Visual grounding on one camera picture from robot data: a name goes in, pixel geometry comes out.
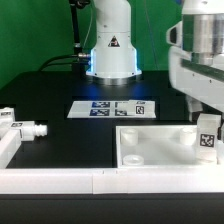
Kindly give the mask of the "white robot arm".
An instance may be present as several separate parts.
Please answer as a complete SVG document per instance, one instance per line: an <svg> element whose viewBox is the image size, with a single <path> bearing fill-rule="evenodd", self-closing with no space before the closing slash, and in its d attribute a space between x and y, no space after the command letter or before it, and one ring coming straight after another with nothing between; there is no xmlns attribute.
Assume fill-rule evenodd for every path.
<svg viewBox="0 0 224 224"><path fill-rule="evenodd" d="M93 0L97 41L86 75L105 85L138 80L127 0ZM188 109L206 104L224 114L224 0L184 0L182 19L166 32L171 86L187 96Z"/></svg>

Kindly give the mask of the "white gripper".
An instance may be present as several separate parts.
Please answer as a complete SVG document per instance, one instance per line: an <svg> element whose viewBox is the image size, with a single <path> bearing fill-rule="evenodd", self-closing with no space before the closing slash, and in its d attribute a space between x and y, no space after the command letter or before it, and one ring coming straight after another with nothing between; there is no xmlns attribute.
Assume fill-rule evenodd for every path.
<svg viewBox="0 0 224 224"><path fill-rule="evenodd" d="M193 64L191 54L182 49L182 22L166 33L171 45L168 53L171 86L187 96L189 120L203 110L202 103L224 113L224 54L214 58L212 66Z"/></svg>

